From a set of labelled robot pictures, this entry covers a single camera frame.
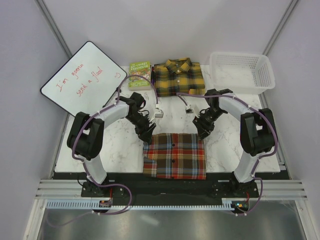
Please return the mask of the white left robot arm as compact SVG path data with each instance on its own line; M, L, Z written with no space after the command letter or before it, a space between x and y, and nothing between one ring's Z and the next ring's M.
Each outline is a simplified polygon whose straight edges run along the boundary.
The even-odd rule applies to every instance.
M156 124L152 123L148 114L141 113L145 105L143 96L134 92L130 97L119 96L114 104L93 115L84 112L75 115L67 146L72 150L72 157L82 162L87 178L93 182L92 191L99 197L106 196L110 191L109 183L104 181L107 172L100 158L104 130L125 118L134 125L138 138L150 144Z

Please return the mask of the red brown plaid shirt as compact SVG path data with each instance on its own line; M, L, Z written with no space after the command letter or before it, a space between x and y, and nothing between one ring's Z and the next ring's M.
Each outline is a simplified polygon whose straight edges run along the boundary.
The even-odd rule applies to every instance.
M160 133L143 145L143 174L151 178L205 180L204 141L196 133Z

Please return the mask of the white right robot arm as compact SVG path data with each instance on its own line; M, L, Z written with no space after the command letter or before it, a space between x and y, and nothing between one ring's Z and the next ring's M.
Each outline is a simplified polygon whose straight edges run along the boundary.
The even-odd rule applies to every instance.
M240 197L247 191L246 183L254 180L260 159L271 156L277 150L273 113L268 108L254 109L230 89L210 89L202 97L208 108L201 110L192 121L200 139L211 134L215 121L223 114L230 114L240 122L239 139L243 153L229 184L230 193Z

